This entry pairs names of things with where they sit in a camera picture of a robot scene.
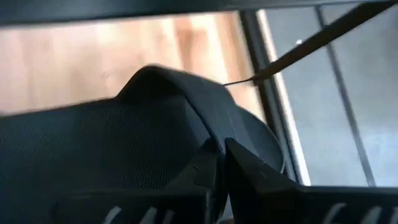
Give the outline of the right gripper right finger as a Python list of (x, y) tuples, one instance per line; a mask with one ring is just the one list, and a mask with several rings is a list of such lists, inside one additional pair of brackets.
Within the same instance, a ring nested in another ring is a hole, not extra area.
[(235, 223), (302, 223), (299, 184), (226, 139), (226, 182)]

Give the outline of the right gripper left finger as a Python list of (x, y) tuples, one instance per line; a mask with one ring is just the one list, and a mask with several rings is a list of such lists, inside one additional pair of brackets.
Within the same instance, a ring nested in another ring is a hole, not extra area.
[(190, 162), (166, 186), (167, 190), (182, 192), (217, 190), (218, 148), (214, 140), (207, 139), (199, 148)]

